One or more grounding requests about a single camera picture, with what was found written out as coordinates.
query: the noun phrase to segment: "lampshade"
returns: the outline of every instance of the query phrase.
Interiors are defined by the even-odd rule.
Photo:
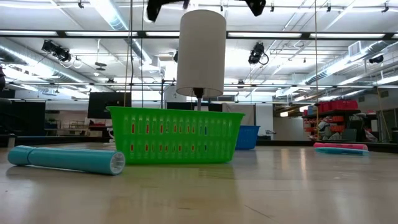
[[[177,93],[204,97],[223,94],[226,21],[217,12],[195,10],[181,18],[178,47]]]

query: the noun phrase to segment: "pink foam roll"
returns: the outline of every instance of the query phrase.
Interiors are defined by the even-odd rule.
[[[368,150],[368,146],[364,144],[337,144],[337,143],[320,143],[316,142],[313,145],[315,148],[317,147],[337,147],[344,149],[358,149],[358,150]]]

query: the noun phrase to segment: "teal tube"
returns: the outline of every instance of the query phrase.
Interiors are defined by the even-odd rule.
[[[118,175],[126,160],[120,151],[16,146],[9,152],[8,161],[19,166],[35,165]]]
[[[315,148],[315,151],[327,154],[352,154],[352,155],[360,155],[367,156],[369,155],[369,151],[367,150],[359,150],[359,149],[343,149],[336,147],[318,147]]]

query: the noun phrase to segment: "black monitor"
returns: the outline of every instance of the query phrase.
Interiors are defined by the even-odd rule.
[[[88,101],[88,118],[110,119],[111,113],[107,106],[124,106],[126,95],[126,107],[131,107],[131,93],[90,93]]]

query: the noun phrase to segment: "wooden table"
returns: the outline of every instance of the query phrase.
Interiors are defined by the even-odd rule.
[[[109,144],[58,147],[112,149]],[[14,167],[0,153],[0,223],[396,223],[398,155],[258,147],[230,164],[129,166],[119,176]]]

